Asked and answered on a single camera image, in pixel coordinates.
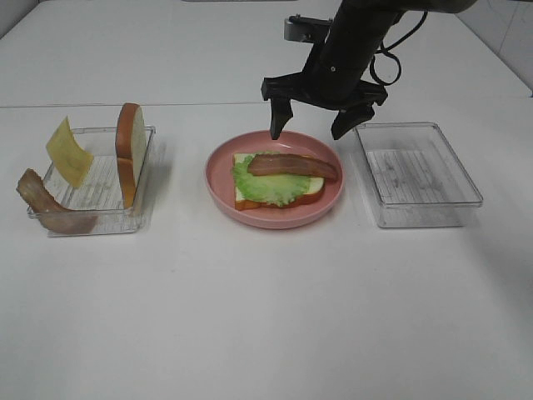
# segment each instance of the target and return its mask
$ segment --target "yellow cheese slice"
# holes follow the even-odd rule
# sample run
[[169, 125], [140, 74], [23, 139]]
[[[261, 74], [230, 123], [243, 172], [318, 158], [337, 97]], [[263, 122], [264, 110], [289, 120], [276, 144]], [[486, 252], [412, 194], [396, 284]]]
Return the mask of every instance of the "yellow cheese slice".
[[48, 155], [54, 167], [73, 187], [82, 186], [92, 164], [93, 156], [76, 142], [65, 117], [47, 143]]

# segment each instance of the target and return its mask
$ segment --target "black cable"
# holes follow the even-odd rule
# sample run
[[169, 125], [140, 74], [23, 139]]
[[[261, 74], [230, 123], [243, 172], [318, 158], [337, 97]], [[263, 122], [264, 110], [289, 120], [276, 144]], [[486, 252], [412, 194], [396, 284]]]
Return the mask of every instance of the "black cable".
[[[401, 76], [400, 59], [397, 56], [395, 56], [394, 54], [392, 54], [391, 50], [393, 48], [395, 48], [396, 46], [402, 44], [408, 38], [410, 38], [418, 29], [421, 28], [421, 26], [424, 24], [426, 19], [427, 19], [427, 11], [424, 11], [424, 13], [422, 14], [422, 18], [417, 23], [417, 25], [415, 25], [412, 28], [412, 30], [410, 30], [408, 33], [406, 33], [403, 37], [398, 39], [392, 45], [390, 45], [389, 47], [385, 47], [383, 42], [381, 42], [379, 50], [376, 51], [375, 55], [372, 57], [372, 60], [370, 62], [369, 72], [370, 72], [370, 74], [372, 76], [372, 79], [374, 79], [374, 81], [376, 81], [377, 83], [379, 83], [380, 85], [383, 85], [383, 86], [390, 86], [393, 83], [396, 83], [398, 81], [398, 79], [400, 79], [400, 76]], [[396, 65], [398, 66], [398, 74], [396, 75], [396, 78], [392, 82], [385, 82], [385, 81], [383, 81], [382, 79], [380, 79], [377, 76], [377, 74], [376, 74], [376, 66], [375, 66], [375, 64], [376, 64], [376, 54], [383, 54], [385, 57], [390, 58], [390, 59], [392, 59], [392, 60], [394, 60], [396, 62]]]

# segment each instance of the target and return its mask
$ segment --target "white tabletop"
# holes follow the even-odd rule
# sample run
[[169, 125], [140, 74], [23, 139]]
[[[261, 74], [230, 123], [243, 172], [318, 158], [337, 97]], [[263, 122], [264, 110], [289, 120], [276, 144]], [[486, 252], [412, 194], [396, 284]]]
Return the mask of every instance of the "white tabletop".
[[162, 164], [148, 227], [50, 239], [15, 193], [68, 115], [108, 126], [119, 107], [0, 110], [0, 398], [526, 399], [533, 393], [531, 105], [385, 105], [377, 122], [439, 123], [485, 196], [473, 226], [382, 230], [353, 137], [295, 105], [288, 128], [332, 145], [346, 188], [288, 231], [234, 222], [203, 178], [213, 149], [264, 128], [267, 104], [144, 107]]
[[[41, 2], [0, 41], [0, 106], [260, 102], [262, 79], [300, 71], [311, 48], [284, 41], [283, 20], [332, 18], [339, 2]], [[390, 93], [531, 94], [453, 15], [431, 14], [395, 53], [404, 75]]]

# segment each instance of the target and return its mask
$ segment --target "plastic tray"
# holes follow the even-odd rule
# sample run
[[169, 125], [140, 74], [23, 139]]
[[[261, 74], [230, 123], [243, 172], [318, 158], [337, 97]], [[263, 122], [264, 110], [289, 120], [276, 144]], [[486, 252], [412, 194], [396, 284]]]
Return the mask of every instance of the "plastic tray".
[[460, 227], [482, 205], [483, 197], [436, 124], [366, 123], [354, 132], [378, 226]]
[[124, 208], [122, 191], [118, 181], [117, 156], [115, 153], [114, 127], [86, 127], [73, 129], [77, 143], [89, 151], [94, 159], [91, 169], [79, 188], [70, 186], [52, 165], [48, 168], [43, 183], [56, 201], [69, 212], [34, 212], [30, 207], [27, 215], [41, 222], [59, 226], [56, 232], [48, 230], [48, 236], [100, 235], [111, 233], [134, 233], [145, 223], [143, 198], [148, 175], [154, 161], [154, 127], [145, 127], [147, 150], [137, 183], [133, 205]]

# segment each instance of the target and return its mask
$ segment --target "pink plate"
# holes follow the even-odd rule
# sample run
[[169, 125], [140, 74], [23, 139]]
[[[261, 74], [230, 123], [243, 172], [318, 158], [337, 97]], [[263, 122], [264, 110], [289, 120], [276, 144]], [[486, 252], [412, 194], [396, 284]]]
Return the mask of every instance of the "pink plate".
[[[337, 168], [340, 179], [336, 182], [327, 182], [321, 199], [313, 204], [294, 208], [264, 207], [237, 211], [234, 208], [235, 187], [231, 172], [233, 154], [261, 151], [306, 154], [320, 158]], [[218, 147], [207, 160], [206, 180], [215, 203], [231, 218], [259, 228], [287, 229], [312, 223], [327, 213], [341, 194], [344, 186], [344, 172], [341, 160], [336, 153], [313, 137], [283, 131], [279, 139], [271, 140], [268, 131], [257, 131], [237, 136]]]

